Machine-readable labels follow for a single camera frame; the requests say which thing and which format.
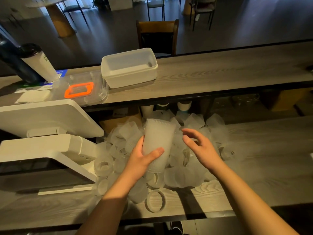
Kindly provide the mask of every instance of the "orange lid handle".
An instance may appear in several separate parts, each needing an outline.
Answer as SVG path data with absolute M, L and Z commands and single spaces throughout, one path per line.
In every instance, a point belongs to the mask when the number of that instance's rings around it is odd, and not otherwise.
M 80 86 L 86 86 L 86 91 L 84 92 L 79 92 L 79 93 L 72 93 L 73 88 L 75 87 L 80 87 Z M 75 98 L 79 96 L 84 96 L 84 95 L 89 95 L 94 88 L 94 83 L 93 82 L 85 82 L 85 83 L 79 83 L 79 84 L 74 84 L 70 85 L 68 89 L 64 93 L 65 98 Z

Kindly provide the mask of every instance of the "hand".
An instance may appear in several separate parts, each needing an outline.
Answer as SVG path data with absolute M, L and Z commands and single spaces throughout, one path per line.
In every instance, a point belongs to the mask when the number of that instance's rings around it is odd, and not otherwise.
M 164 153 L 164 148 L 157 148 L 144 156 L 142 154 L 143 139 L 144 136 L 137 142 L 123 171 L 123 174 L 127 175 L 134 184 L 146 173 L 149 164 Z
M 195 153 L 199 162 L 209 170 L 214 169 L 220 164 L 222 159 L 215 151 L 215 148 L 211 144 L 210 140 L 204 137 L 197 130 L 184 128 L 182 129 L 184 143 Z

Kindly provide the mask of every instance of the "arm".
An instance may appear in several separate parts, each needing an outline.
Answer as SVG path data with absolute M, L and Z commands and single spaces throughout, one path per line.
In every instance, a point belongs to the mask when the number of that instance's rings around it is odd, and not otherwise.
M 193 150 L 200 163 L 218 178 L 237 217 L 252 234 L 298 234 L 223 162 L 206 137 L 193 129 L 182 131 L 185 144 Z
M 143 156 L 143 138 L 140 138 L 131 152 L 123 172 L 94 208 L 76 235 L 116 234 L 129 191 L 145 174 L 149 164 L 164 152 L 163 148 L 158 148 Z

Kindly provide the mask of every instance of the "white wall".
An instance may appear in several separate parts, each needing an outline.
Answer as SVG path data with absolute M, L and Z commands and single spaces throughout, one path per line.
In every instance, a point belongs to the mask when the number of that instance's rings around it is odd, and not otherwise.
M 19 11 L 19 14 L 14 14 L 17 19 L 31 19 L 43 16 L 43 13 L 39 8 L 28 8 L 25 5 L 33 0 L 0 0 L 0 13 L 3 16 L 12 13 L 10 8 L 14 8 Z

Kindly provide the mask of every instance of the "table top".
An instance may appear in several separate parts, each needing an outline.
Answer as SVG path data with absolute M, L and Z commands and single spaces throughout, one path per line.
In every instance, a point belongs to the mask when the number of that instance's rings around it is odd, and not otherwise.
M 29 8 L 47 7 L 47 6 L 59 3 L 61 1 L 64 1 L 64 0 L 46 0 L 46 1 L 37 0 L 37 1 L 32 1 L 30 3 L 27 3 L 26 7 L 29 7 Z
M 313 87 L 313 41 L 242 48 L 157 59 L 153 81 L 110 89 L 108 98 L 85 111 L 131 104 L 169 103 L 199 97 L 257 93 Z M 100 66 L 69 69 L 67 75 L 100 70 Z M 0 78 L 0 106 L 13 105 L 18 76 Z
M 233 169 L 270 206 L 313 202 L 313 116 L 227 125 L 238 161 Z M 131 204 L 121 223 L 233 215 L 217 180 L 193 189 L 160 189 L 166 205 L 150 213 Z M 81 224 L 91 191 L 37 196 L 0 191 L 0 231 Z

